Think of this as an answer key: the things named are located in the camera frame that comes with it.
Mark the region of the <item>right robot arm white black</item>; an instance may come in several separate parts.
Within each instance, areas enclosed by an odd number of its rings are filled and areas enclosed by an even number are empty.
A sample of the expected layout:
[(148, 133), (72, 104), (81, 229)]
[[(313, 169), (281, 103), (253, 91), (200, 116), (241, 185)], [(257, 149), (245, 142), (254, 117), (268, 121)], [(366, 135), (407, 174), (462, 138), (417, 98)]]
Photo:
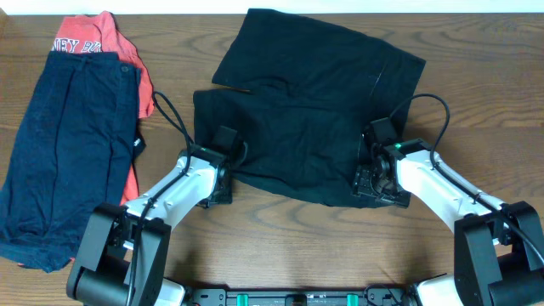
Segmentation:
[(390, 118), (361, 135), (370, 161), (353, 194), (379, 206), (419, 198), (454, 235), (454, 271), (419, 281), (404, 305), (533, 305), (543, 300), (543, 230), (527, 202), (507, 204), (445, 164), (421, 139), (404, 141)]

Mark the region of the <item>red printed t-shirt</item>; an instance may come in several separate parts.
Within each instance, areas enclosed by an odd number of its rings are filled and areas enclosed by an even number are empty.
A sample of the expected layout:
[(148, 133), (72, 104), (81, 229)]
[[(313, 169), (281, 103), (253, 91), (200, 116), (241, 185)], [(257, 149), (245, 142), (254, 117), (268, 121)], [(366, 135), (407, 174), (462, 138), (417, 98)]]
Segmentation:
[(154, 110), (150, 75), (136, 47), (107, 11), (66, 17), (47, 67), (58, 95), (60, 160), (71, 172), (57, 184), (61, 194), (93, 205), (136, 198), (137, 125)]

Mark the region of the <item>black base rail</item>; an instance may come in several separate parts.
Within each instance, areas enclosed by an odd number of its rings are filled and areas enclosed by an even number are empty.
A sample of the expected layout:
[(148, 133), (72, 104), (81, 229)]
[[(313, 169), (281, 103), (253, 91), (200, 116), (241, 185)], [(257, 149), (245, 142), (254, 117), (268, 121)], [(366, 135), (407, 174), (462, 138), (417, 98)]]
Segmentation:
[(182, 306), (417, 306), (401, 288), (370, 286), (362, 291), (254, 291), (190, 289)]

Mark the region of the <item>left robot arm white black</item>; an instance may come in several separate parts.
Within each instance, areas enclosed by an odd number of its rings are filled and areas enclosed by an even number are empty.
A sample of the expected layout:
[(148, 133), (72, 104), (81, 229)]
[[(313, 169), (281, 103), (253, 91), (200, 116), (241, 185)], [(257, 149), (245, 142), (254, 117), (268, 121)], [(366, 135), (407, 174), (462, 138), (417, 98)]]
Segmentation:
[(180, 305), (185, 288), (165, 278), (170, 236), (193, 207), (232, 202), (231, 170), (247, 143), (229, 127), (193, 144), (138, 198), (103, 203), (88, 220), (66, 294), (85, 305)]

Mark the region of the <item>black shorts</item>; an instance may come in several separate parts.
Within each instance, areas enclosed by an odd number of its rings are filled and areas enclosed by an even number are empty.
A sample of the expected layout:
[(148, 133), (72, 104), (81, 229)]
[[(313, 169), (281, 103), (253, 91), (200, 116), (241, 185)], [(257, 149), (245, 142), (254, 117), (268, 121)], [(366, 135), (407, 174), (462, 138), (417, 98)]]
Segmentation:
[(195, 141), (221, 127), (246, 142), (234, 177), (252, 187), (330, 207), (373, 208), (352, 192), (370, 160), (361, 137), (391, 116), (402, 131), (425, 62), (340, 25), (252, 8), (222, 59), (213, 89), (194, 93)]

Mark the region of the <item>navy blue shorts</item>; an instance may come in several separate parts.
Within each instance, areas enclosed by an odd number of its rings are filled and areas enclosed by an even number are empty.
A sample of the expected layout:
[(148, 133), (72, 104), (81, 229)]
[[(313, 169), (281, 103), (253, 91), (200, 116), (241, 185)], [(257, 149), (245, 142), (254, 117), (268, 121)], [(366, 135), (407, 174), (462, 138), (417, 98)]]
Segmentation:
[(114, 53), (49, 53), (1, 189), (2, 257), (63, 269), (93, 210), (120, 204), (133, 161), (139, 81), (139, 68)]

